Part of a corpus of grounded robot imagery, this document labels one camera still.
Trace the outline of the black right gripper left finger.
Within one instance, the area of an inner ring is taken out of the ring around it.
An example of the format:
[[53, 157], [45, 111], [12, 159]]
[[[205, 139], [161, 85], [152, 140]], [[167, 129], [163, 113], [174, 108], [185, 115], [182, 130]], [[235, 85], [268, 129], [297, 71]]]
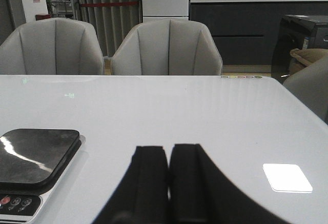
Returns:
[[168, 163], [160, 146], [137, 146], [130, 165], [94, 223], [166, 223]]

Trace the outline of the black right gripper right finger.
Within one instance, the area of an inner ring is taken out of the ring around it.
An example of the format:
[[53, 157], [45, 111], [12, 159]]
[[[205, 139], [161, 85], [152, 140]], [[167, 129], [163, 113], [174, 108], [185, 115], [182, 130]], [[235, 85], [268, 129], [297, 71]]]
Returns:
[[169, 172], [170, 223], [285, 223], [235, 186], [199, 144], [176, 144]]

